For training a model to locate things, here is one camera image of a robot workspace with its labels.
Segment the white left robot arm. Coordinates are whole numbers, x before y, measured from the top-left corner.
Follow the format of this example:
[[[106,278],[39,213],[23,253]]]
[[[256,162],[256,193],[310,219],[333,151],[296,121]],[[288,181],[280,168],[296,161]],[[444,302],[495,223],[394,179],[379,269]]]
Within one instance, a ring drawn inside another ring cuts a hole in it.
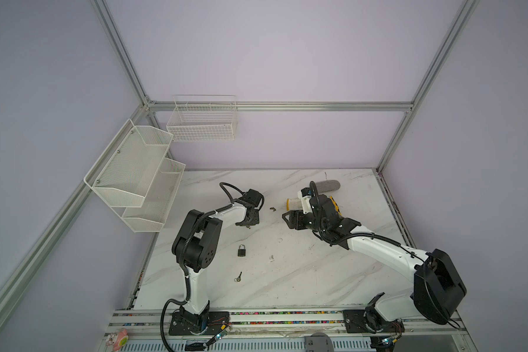
[[[259,211],[265,204],[260,192],[246,192],[230,183],[219,183],[229,203],[209,212],[188,212],[171,251],[183,272],[185,297],[168,299],[160,316],[160,336],[164,348],[172,351],[167,334],[186,332],[214,336],[206,343],[193,343],[186,351],[206,351],[230,330],[229,312],[212,312],[207,290],[206,269],[214,260],[221,230],[230,227],[252,227],[259,224]]]

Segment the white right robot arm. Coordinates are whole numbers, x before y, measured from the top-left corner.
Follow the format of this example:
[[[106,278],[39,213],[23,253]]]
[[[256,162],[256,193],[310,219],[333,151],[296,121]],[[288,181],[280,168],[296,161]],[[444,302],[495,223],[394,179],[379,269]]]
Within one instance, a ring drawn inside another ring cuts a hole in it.
[[[453,314],[467,294],[446,252],[426,252],[379,235],[360,221],[341,215],[336,202],[319,194],[301,199],[300,209],[282,215],[291,230],[310,230],[329,246],[366,255],[409,281],[397,293],[378,293],[364,309],[366,330],[377,333],[403,318],[422,316],[434,324],[457,327]]]

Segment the black padlock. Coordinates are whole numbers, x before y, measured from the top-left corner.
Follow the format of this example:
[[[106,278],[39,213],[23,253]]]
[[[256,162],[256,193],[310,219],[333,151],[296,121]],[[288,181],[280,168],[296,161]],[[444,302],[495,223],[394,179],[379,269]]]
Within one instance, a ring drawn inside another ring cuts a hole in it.
[[[237,256],[239,258],[244,258],[246,256],[246,246],[244,244],[241,244],[239,247],[238,247],[238,250],[237,250]]]

